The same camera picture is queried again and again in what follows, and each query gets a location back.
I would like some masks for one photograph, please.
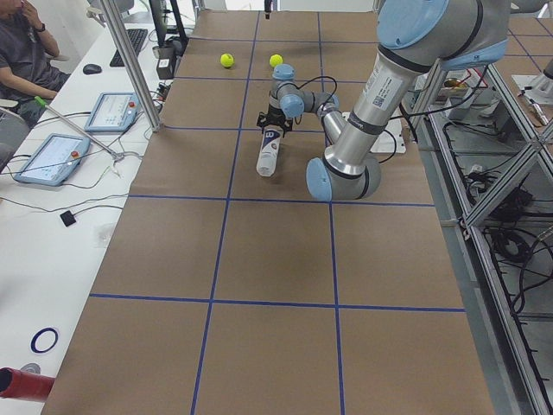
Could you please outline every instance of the red cylinder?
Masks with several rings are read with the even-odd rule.
[[[4,367],[0,369],[0,398],[46,402],[54,378]]]

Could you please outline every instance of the white desk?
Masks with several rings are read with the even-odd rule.
[[[152,46],[154,44],[147,40],[138,60],[149,89],[155,91],[159,79]],[[52,107],[62,114],[85,112],[93,108],[101,92],[132,91],[125,69],[109,67],[114,52],[115,46],[106,30],[77,66]],[[82,67],[87,63],[99,64],[103,73],[84,75]],[[52,116],[46,112],[43,118]],[[86,117],[72,120],[84,126]],[[16,154],[31,154],[53,132],[78,135],[60,121],[39,124]],[[148,144],[146,137],[150,133],[147,119],[142,115],[122,137],[124,149],[143,154]],[[98,137],[110,143],[116,136]],[[113,148],[121,150],[119,144],[114,144]],[[91,146],[91,152],[98,149],[96,145]],[[111,162],[111,156],[105,151],[86,157],[67,182],[90,186]],[[139,164],[139,159],[127,156],[117,164],[120,177],[110,171],[92,189],[31,187],[4,175],[0,176],[0,194],[14,201],[47,209],[107,195],[123,195],[128,192]],[[17,171],[22,165],[23,162],[11,163],[10,167]],[[125,199],[118,197],[94,204],[123,206]],[[90,206],[93,204],[75,207],[72,212]],[[78,215],[77,223],[71,227],[65,227],[60,219],[61,212],[42,213],[0,201],[0,327],[3,328],[0,332],[0,367],[19,369],[34,362],[40,365],[42,374],[56,376],[105,254],[106,242],[100,233],[105,227],[113,227],[121,213],[115,208],[95,208]],[[60,339],[51,351],[35,354],[30,348],[31,339],[46,327],[58,329]],[[0,414],[3,415],[36,415],[41,409],[42,404],[34,402],[0,399]]]

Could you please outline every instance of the black keyboard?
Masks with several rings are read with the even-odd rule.
[[[127,35],[129,35],[132,48],[135,49],[135,52],[138,56],[138,54],[140,54],[140,51],[142,50],[142,46],[144,44],[144,41],[146,40],[146,36],[148,36],[148,30],[127,29]],[[110,67],[124,67],[123,59],[121,58],[121,54],[118,50],[115,52],[113,58],[111,59]]]

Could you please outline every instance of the tennis ball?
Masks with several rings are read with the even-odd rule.
[[[269,59],[269,65],[271,65],[271,67],[280,65],[283,62],[284,62],[284,59],[280,54],[273,54]]]
[[[234,57],[231,54],[222,54],[221,55],[221,65],[227,69],[234,65]]]

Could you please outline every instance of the black mouse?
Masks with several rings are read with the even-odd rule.
[[[100,72],[102,72],[102,67],[100,65],[96,65],[95,63],[88,63],[83,67],[83,73],[85,75],[92,75]]]

